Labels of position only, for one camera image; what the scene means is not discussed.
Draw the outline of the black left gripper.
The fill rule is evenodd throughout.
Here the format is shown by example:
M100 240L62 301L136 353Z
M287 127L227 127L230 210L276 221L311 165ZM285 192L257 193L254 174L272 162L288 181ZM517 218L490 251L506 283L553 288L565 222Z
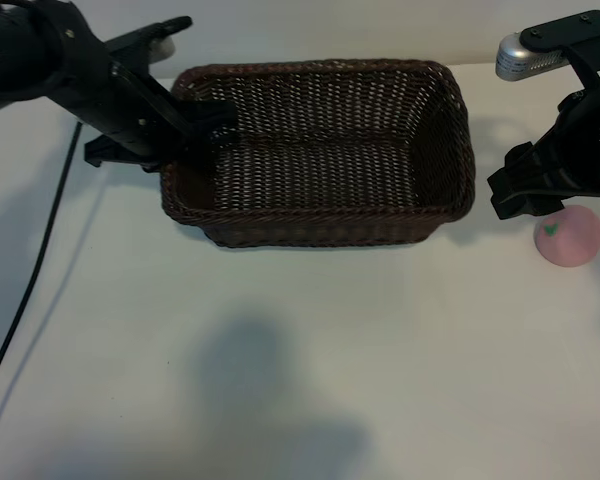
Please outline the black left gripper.
M137 164L147 171L181 159L200 175L217 170L220 135L236 126L227 101L176 99L149 72L155 48L189 28L188 16L99 40L71 2L37 1L36 12L61 47L58 83L48 98L100 132L85 146L85 160Z

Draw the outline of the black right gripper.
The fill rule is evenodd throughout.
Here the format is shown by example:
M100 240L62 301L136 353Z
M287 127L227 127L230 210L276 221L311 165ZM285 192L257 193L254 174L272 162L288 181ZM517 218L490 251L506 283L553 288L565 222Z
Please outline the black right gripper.
M547 216L574 197L600 198L600 82L566 97L549 131L513 147L488 184L500 220Z

